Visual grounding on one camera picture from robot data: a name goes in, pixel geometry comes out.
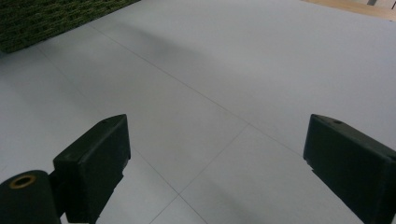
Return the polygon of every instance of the floor tile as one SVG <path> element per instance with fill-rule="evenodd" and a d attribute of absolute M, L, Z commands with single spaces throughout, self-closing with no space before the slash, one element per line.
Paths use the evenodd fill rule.
<path fill-rule="evenodd" d="M 52 159 L 104 119 L 47 59 L 29 59 L 35 56 L 28 50 L 18 57 L 35 62 L 0 76 L 2 180 L 33 169 L 51 172 Z"/>
<path fill-rule="evenodd" d="M 177 196 L 134 150 L 123 174 L 98 224 L 149 224 Z"/>
<path fill-rule="evenodd" d="M 205 224 L 205 222 L 178 196 L 151 224 Z"/>
<path fill-rule="evenodd" d="M 300 155 L 313 113 L 396 148 L 391 22 L 294 0 L 152 0 L 92 26 Z"/>
<path fill-rule="evenodd" d="M 178 192 L 246 126 L 89 27 L 38 47 L 103 114 L 128 115 L 132 144 Z"/>
<path fill-rule="evenodd" d="M 44 55 L 35 47 L 0 55 L 0 76 L 6 73 L 18 72 L 27 65 L 37 63 Z"/>
<path fill-rule="evenodd" d="M 182 193 L 207 223 L 361 223 L 294 152 L 248 127 Z"/>

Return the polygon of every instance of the black robot arm part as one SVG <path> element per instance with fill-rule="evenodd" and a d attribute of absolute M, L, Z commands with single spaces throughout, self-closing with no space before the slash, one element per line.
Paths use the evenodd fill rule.
<path fill-rule="evenodd" d="M 15 175 L 0 186 L 0 223 L 94 224 L 131 159 L 126 115 L 104 119 L 54 160 L 55 170 Z"/>
<path fill-rule="evenodd" d="M 390 224 L 396 211 L 396 152 L 342 121 L 312 115 L 304 159 L 366 224 Z"/>

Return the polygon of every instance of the screw hole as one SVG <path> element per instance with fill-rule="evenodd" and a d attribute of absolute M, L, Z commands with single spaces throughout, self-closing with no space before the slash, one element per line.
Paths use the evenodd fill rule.
<path fill-rule="evenodd" d="M 14 179 L 9 184 L 9 187 L 11 189 L 23 189 L 33 183 L 35 183 L 35 175 L 22 175 L 16 179 Z"/>

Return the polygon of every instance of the wooden floor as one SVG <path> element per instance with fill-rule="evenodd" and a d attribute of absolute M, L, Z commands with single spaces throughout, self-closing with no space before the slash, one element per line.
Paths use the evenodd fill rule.
<path fill-rule="evenodd" d="M 346 1 L 362 3 L 364 5 L 368 5 L 368 2 L 369 2 L 369 0 L 346 0 Z M 375 6 L 376 7 L 384 7 L 384 8 L 392 8 L 394 3 L 395 3 L 395 0 L 376 0 Z"/>
<path fill-rule="evenodd" d="M 374 16 L 389 21 L 396 21 L 396 10 L 372 7 L 365 4 L 351 2 L 347 0 L 303 0 L 326 7 L 334 7 L 345 11 L 355 12 L 363 15 Z"/>

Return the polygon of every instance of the black plastic block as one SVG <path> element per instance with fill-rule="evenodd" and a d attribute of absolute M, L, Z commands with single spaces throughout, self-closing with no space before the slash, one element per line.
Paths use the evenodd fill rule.
<path fill-rule="evenodd" d="M 364 223 L 391 223 L 395 151 L 339 120 L 312 115 L 304 159 Z"/>
<path fill-rule="evenodd" d="M 44 171 L 15 175 L 0 185 L 0 192 L 0 223 L 61 223 Z"/>
<path fill-rule="evenodd" d="M 97 123 L 53 160 L 66 183 L 69 222 L 96 222 L 130 158 L 127 118 L 119 115 Z"/>

